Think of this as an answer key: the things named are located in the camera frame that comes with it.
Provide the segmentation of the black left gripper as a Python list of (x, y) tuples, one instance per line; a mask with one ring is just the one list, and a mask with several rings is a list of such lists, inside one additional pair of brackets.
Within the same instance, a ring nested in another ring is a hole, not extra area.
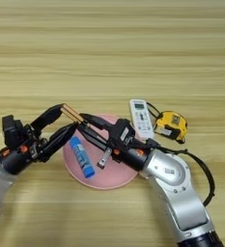
[(3, 133), (6, 147), (1, 151), (1, 163), (12, 175), (19, 175), (34, 162), (46, 162), (63, 147), (78, 127), (71, 123), (58, 129), (47, 141), (42, 130), (53, 124), (62, 115), (62, 104), (44, 111), (31, 124), (4, 124)]

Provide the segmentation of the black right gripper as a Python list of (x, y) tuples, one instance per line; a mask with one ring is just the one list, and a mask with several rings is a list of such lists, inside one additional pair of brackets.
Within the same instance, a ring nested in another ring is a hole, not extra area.
[(110, 131), (114, 124), (108, 122), (104, 118), (91, 114), (81, 113), (80, 116), (83, 118), (83, 122), (77, 127), (77, 130), (89, 143), (104, 151), (103, 157), (98, 162), (98, 166), (101, 169), (105, 167), (107, 159), (112, 157), (116, 162), (123, 162), (135, 171), (143, 170), (144, 164), (150, 155), (149, 147), (137, 141), (136, 144), (127, 151), (109, 148), (107, 147), (106, 139), (90, 126), (92, 125), (100, 130), (105, 129)]

